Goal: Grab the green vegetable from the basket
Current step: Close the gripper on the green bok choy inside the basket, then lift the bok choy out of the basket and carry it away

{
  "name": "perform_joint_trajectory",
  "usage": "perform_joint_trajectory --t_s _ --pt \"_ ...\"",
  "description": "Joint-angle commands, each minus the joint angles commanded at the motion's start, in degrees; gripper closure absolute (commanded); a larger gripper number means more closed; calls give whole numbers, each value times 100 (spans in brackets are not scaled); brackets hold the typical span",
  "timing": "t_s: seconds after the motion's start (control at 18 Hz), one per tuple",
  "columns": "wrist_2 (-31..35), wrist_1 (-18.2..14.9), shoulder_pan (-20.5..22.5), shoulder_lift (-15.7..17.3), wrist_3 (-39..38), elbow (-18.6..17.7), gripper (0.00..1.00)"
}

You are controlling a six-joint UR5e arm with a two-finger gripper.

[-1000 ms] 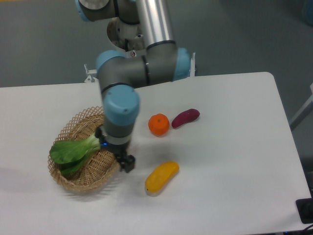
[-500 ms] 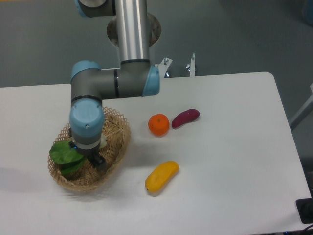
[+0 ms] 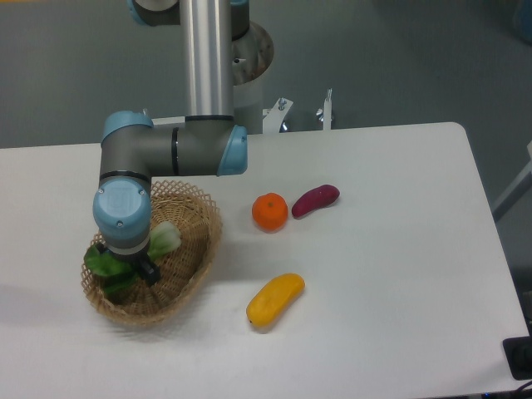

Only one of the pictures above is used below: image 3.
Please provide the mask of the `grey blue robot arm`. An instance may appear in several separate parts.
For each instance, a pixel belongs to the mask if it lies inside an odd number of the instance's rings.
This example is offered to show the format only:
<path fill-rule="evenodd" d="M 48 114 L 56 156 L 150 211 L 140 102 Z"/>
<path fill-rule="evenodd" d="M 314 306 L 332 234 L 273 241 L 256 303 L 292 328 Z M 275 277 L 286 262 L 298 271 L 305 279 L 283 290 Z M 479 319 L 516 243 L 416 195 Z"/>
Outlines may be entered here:
<path fill-rule="evenodd" d="M 130 1 L 150 27 L 179 25 L 185 50 L 188 112 L 181 127 L 156 126 L 144 113 L 119 111 L 104 124 L 94 220 L 116 259 L 153 285 L 148 254 L 154 177 L 240 175 L 247 169 L 245 127 L 234 121 L 232 43 L 250 27 L 246 1 Z"/>

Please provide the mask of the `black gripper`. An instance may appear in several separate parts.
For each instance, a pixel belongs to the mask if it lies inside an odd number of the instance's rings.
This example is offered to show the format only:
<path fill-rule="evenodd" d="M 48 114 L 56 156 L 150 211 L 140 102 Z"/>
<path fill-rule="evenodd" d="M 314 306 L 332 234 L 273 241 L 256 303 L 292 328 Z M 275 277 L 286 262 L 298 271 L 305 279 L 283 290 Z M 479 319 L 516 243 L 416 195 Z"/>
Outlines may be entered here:
<path fill-rule="evenodd" d="M 148 256 L 149 245 L 129 249 L 119 249 L 99 242 L 95 244 L 99 255 L 110 253 L 114 259 L 129 264 L 135 264 L 136 272 L 147 286 L 153 286 L 160 281 L 160 268 Z"/>

